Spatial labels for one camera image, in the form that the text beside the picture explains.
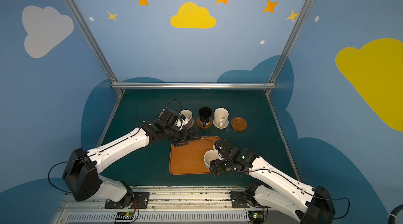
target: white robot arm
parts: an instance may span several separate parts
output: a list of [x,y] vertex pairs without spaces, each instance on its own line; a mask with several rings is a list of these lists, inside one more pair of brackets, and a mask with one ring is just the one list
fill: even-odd
[[[187,128],[187,118],[171,109],[165,109],[155,122],[144,121],[138,128],[103,146],[84,151],[79,148],[70,156],[62,178],[76,201],[91,196],[107,198],[114,206],[133,204],[133,191],[124,181],[113,181],[100,175],[109,165],[127,154],[165,138],[174,146],[186,145],[200,139],[192,127]],[[231,192],[234,200],[249,207],[268,206],[281,211],[303,224],[330,224],[335,208],[329,192],[318,186],[313,188],[286,175],[253,154],[249,149],[240,151],[228,140],[214,143],[214,149],[222,158],[210,162],[214,176],[227,172],[243,172],[264,184],[252,183],[242,197]]]
[[72,152],[63,172],[76,201],[91,196],[107,198],[123,206],[133,202],[133,191],[124,181],[113,181],[100,175],[109,165],[127,154],[155,141],[169,139],[174,146],[186,145],[200,139],[188,119],[171,109],[164,109],[155,122],[144,121],[128,134],[98,148]]
[[214,149],[222,157],[210,162],[210,171],[214,176],[238,171],[269,186],[251,183],[243,194],[231,192],[233,201],[243,201],[249,207],[272,207],[303,224],[332,223],[335,208],[324,187],[314,188],[297,181],[249,149],[240,151],[228,140],[216,141],[214,145]]

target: mug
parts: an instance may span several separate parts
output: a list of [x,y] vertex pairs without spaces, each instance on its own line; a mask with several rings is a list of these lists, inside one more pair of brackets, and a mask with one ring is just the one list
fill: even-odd
[[228,111],[225,108],[217,108],[214,111],[214,124],[217,128],[228,126]]
[[213,150],[207,151],[204,154],[204,166],[207,169],[210,169],[210,162],[213,160],[216,160],[216,159],[220,159],[218,151],[213,151]]
[[209,107],[202,107],[201,109],[199,109],[199,119],[201,124],[203,125],[203,127],[209,125],[211,123],[211,114],[213,112],[211,111],[211,109]]
[[188,120],[188,123],[186,123],[184,126],[189,128],[192,125],[192,117],[193,117],[193,113],[190,110],[182,110],[181,113],[179,114],[184,115],[186,117],[186,119]]

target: blue wall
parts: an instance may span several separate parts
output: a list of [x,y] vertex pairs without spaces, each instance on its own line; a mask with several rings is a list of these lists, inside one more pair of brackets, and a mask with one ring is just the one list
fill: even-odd
[[[360,49],[381,38],[403,41],[401,13],[401,0],[316,0],[270,93],[303,181],[328,187],[333,197],[350,197],[351,212],[335,223],[387,223],[387,212],[403,203],[403,132],[389,127],[336,65],[346,47]],[[390,60],[379,54],[370,64],[400,63]],[[364,71],[357,68],[356,74]],[[369,84],[393,81],[395,88],[403,81],[380,71],[370,76]],[[382,92],[382,86],[373,88]],[[345,207],[337,203],[336,215]]]
[[[32,223],[49,223],[63,192],[48,185],[48,170],[67,160],[81,141],[87,148],[95,144],[117,94],[104,82],[107,76],[63,0],[0,1],[0,201],[7,202],[0,213],[4,223],[23,223],[27,217]],[[27,6],[37,6],[40,15],[23,25]],[[53,27],[48,23],[52,13],[62,19]],[[30,50],[26,24],[34,26],[30,32],[38,32]],[[54,32],[65,24],[73,30],[40,39],[42,31]],[[44,55],[43,46],[60,34],[67,37]],[[94,109],[101,111],[91,117]],[[55,168],[52,177],[60,177],[63,168]],[[28,208],[26,199],[32,202]],[[21,209],[28,212],[21,214]]]
[[[278,2],[273,13],[263,12],[268,0],[147,0],[148,6],[139,0],[76,1],[118,80],[222,82],[228,71],[251,71],[279,55],[293,26],[287,17],[304,0],[270,0]],[[216,25],[172,26],[171,17],[186,2],[205,7]],[[108,19],[108,12],[117,15]],[[264,76],[242,82],[249,79],[266,82]]]

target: white mug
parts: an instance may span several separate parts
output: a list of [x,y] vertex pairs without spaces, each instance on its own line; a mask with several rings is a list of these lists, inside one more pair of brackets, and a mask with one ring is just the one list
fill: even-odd
[[217,108],[214,111],[214,124],[218,128],[225,128],[228,125],[228,111],[225,108]]
[[190,110],[185,109],[185,110],[182,110],[179,115],[180,116],[184,115],[186,117],[187,122],[185,123],[186,120],[184,121],[184,126],[189,128],[192,125],[193,113]]
[[216,159],[220,159],[218,151],[213,151],[213,150],[207,151],[204,154],[204,166],[207,169],[210,169],[210,162],[213,160],[216,160]]

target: aluminum frame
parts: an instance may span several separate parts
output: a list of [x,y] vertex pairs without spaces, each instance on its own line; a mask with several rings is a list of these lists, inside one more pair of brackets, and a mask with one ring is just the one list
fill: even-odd
[[304,0],[304,3],[302,4],[302,7],[300,9],[300,14],[298,15],[298,18],[294,23],[293,28],[291,29],[290,35],[287,39],[287,42],[285,43],[284,49],[280,54],[280,57],[274,67],[272,75],[270,76],[269,83],[276,82],[277,77],[279,76],[280,71],[284,66],[285,60],[287,60],[287,57],[290,54],[290,51],[295,43],[295,40],[297,39],[298,34],[300,33],[302,25],[304,24],[306,17],[308,16],[309,11],[311,10],[312,5],[314,4],[314,1],[315,0]]
[[102,145],[103,139],[105,138],[105,135],[109,129],[110,123],[112,122],[112,119],[115,116],[116,110],[118,110],[120,101],[123,98],[123,94],[124,94],[124,90],[123,90],[122,94],[119,94],[118,99],[116,99],[115,105],[113,106],[112,112],[110,113],[108,120],[106,121],[105,127],[103,128],[103,131],[101,133],[101,136],[98,139],[98,142],[97,142],[95,148],[98,148],[99,146]]
[[[95,55],[97,56],[99,62],[101,63],[103,70],[106,72],[106,75],[108,75],[108,78],[112,82],[117,82],[118,79],[113,72],[111,66],[109,65],[108,60],[106,59],[105,55],[103,54],[103,51],[101,47],[99,46],[97,40],[95,39],[93,33],[91,32],[87,22],[85,21],[85,18],[83,16],[83,13],[81,13],[77,3],[75,0],[63,0],[68,9],[70,10],[71,14],[73,15],[74,19],[76,20],[78,26],[80,27],[81,31],[83,32],[85,38],[87,39],[89,45],[91,46],[92,50],[94,51]],[[123,91],[122,89],[116,89],[119,94],[122,94]]]
[[297,167],[295,166],[295,163],[294,163],[294,159],[293,159],[293,157],[291,156],[290,149],[288,148],[287,142],[285,141],[285,137],[284,137],[283,131],[281,130],[279,120],[277,119],[275,109],[273,108],[272,102],[270,101],[270,98],[269,98],[268,95],[266,95],[266,98],[267,98],[267,102],[269,102],[270,111],[272,112],[273,117],[274,117],[274,119],[275,119],[276,126],[277,126],[277,129],[278,129],[278,131],[279,131],[280,138],[281,138],[281,140],[283,141],[285,150],[286,150],[286,152],[287,152],[288,159],[289,159],[289,161],[290,161],[290,163],[291,163],[291,167],[293,168],[293,171],[294,171],[294,173],[295,173],[295,176],[297,177],[297,180],[301,182],[301,177],[300,177],[300,175],[298,174]]
[[166,82],[112,82],[122,89],[273,89],[275,83],[166,83]]

